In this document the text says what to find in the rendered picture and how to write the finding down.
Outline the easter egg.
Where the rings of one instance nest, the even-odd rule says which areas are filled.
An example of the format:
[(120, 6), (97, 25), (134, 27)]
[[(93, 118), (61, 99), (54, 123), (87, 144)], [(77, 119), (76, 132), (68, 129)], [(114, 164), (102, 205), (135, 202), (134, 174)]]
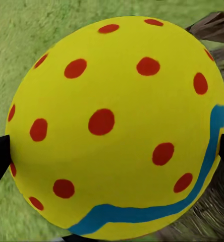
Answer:
[(56, 43), (9, 109), (10, 173), (23, 198), (73, 234), (127, 240), (187, 212), (218, 167), (224, 81), (199, 40), (122, 16)]

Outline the wicker basket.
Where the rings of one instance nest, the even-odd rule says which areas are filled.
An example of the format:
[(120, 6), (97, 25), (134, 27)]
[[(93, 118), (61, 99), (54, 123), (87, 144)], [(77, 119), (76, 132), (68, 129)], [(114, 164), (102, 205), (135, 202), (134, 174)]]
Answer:
[[(185, 28), (197, 40), (210, 40), (224, 43), (224, 12), (212, 12), (193, 25)], [(216, 65), (224, 61), (224, 46), (209, 50)], [(219, 67), (224, 67), (218, 66)], [(221, 76), (224, 69), (219, 69)], [(218, 173), (220, 182), (218, 182)], [(218, 187), (217, 187), (218, 186)], [(211, 229), (213, 239), (207, 234), (197, 218)], [(209, 185), (195, 204), (168, 226), (155, 231), (160, 242), (194, 242), (184, 226), (185, 232), (177, 225), (180, 223), (189, 228), (199, 242), (224, 242), (224, 162), (220, 159), (218, 167)], [(197, 241), (195, 241), (197, 242)]]

